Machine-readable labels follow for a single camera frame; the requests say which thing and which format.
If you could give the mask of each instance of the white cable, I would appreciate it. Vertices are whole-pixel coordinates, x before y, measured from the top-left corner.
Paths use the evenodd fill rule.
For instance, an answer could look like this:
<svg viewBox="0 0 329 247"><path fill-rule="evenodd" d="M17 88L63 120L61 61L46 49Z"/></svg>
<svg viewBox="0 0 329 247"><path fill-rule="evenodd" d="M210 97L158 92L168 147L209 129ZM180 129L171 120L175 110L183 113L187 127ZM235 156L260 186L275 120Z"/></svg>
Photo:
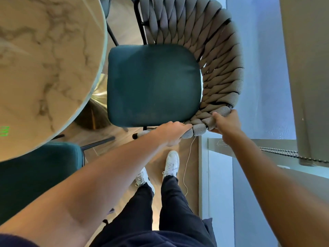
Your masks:
<svg viewBox="0 0 329 247"><path fill-rule="evenodd" d="M187 158L186 166L185 166L185 171L184 171L184 176L183 176L183 184L184 184L184 186L186 187L186 193L185 193L185 196L186 196L187 193L188 193L188 188L187 188L187 186L186 186L186 184L185 184L185 181L184 181L184 179L185 179L185 173L186 173L187 163L188 163L188 160L190 159L190 155L191 155L192 144L193 144L195 138L196 138L196 136L194 136L194 139L192 140L192 143L191 143L191 146L190 146L190 153L188 154L188 158Z"/></svg>

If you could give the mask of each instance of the shirt sleeve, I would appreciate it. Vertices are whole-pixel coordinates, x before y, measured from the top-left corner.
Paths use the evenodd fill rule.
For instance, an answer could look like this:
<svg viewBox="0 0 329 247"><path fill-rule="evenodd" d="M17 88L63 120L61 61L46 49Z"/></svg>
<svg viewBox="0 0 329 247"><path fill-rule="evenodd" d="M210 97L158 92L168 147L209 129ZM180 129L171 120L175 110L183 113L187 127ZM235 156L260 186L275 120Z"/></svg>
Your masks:
<svg viewBox="0 0 329 247"><path fill-rule="evenodd" d="M0 234L0 247L38 247L35 243L19 236Z"/></svg>

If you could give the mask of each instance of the person's left hand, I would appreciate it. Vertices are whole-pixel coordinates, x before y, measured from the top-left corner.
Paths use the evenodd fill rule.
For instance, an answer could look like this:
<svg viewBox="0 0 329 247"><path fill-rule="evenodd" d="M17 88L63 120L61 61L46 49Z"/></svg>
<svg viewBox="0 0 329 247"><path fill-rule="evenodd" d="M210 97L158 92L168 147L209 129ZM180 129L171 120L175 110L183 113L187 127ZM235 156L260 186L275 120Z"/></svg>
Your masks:
<svg viewBox="0 0 329 247"><path fill-rule="evenodd" d="M192 127L192 124L186 125L178 121L169 121L151 132L159 137L159 140L163 141L166 146L173 146L177 145L181 141L181 136Z"/></svg>

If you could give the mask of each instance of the person's right arm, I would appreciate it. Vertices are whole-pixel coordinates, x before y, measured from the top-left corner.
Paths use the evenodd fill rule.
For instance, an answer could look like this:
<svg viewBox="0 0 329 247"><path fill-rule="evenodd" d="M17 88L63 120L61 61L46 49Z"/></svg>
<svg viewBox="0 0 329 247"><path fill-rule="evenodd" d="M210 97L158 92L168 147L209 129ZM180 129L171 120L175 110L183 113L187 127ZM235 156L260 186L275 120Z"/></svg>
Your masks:
<svg viewBox="0 0 329 247"><path fill-rule="evenodd" d="M329 246L329 205L287 176L241 130L236 110L214 113L282 247Z"/></svg>

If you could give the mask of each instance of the wooden floor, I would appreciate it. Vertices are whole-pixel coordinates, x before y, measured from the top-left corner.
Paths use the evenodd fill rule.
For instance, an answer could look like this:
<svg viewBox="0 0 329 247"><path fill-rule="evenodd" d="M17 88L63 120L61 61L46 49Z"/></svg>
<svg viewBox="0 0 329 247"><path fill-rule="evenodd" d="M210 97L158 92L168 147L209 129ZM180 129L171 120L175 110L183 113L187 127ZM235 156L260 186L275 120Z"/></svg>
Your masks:
<svg viewBox="0 0 329 247"><path fill-rule="evenodd" d="M110 13L107 20L119 44L142 44L142 38L136 22L133 4L130 0L112 0ZM114 43L109 37L108 52L112 47L114 47ZM103 73L107 74L107 68L108 62L106 60ZM107 128L98 131L88 131L82 129L77 124L72 123L63 132L65 134L65 138L60 140L74 142L80 146L83 146L108 138L110 136L115 136L116 139L114 141L85 151L86 162L90 163L94 159L98 158L98 156L107 153L111 149L119 147L120 145L133 140L132 134L141 130L141 128L129 128L129 131L125 132L120 127L110 125ZM146 166L150 180L155 187L155 196L152 205L154 230L159 229L159 214L162 207L160 188L162 183L162 172L164 171L167 154L171 149L174 149L179 153L179 186L182 188L183 192L186 193L186 188L183 185L183 174L192 140L193 139L182 140L179 145L164 149L159 154L157 154ZM198 138L196 138L191 147L191 156L187 165L185 176L185 183L188 187L187 200L195 214L198 214L198 180ZM117 214L121 212L128 200L134 195L135 191L137 190L134 184L135 183L133 182L119 203L115 206L115 212L107 216L109 222L111 222L117 216ZM94 236L88 242L87 246L103 227L104 224L102 224L97 229Z"/></svg>

